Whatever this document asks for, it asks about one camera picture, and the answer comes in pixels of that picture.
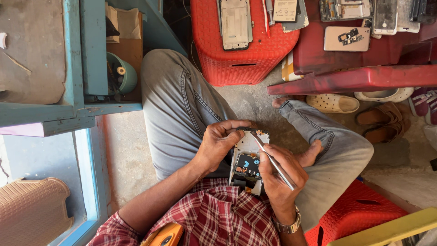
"white slipper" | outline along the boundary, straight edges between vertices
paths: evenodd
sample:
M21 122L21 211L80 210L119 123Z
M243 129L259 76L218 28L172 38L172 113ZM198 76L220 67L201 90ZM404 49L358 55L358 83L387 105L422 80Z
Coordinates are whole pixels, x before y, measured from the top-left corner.
M306 96L306 103L323 113L352 113L360 107L360 102L352 97L339 94L318 94Z
M355 92L355 97L361 101L402 102L411 96L414 87L391 89L386 91Z

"red pen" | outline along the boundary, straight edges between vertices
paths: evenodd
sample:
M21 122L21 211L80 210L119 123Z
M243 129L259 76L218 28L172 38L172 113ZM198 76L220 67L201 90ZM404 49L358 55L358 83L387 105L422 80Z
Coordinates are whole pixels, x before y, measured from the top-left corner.
M270 26L267 20L267 8L266 8L266 0L263 0L263 8L264 8L264 24L266 25L267 37L270 38Z

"tan plastic basket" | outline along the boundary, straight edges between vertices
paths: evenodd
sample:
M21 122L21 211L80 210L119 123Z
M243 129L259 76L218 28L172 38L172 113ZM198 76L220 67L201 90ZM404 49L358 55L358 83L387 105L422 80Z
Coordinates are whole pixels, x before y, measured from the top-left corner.
M57 178L22 179L0 188L0 244L46 246L73 225L70 190Z

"orange phone case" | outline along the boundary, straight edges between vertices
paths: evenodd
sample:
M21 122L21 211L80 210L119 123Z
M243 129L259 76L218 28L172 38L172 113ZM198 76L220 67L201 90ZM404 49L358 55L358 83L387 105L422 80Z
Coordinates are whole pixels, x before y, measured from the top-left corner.
M150 242L149 246L177 246L184 228L175 223L168 223Z

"brown sandal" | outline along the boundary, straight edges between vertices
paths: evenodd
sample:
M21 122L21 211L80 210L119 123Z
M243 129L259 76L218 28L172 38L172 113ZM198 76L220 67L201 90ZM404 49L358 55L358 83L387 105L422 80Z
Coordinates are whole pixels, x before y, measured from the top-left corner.
M356 117L356 122L360 125L376 124L385 126L394 124L402 121L404 106L398 103L386 102L383 105L359 113Z
M411 126L409 119L404 119L400 122L389 124L380 128L368 129L363 133L363 136L374 143L389 143L398 137L402 137Z

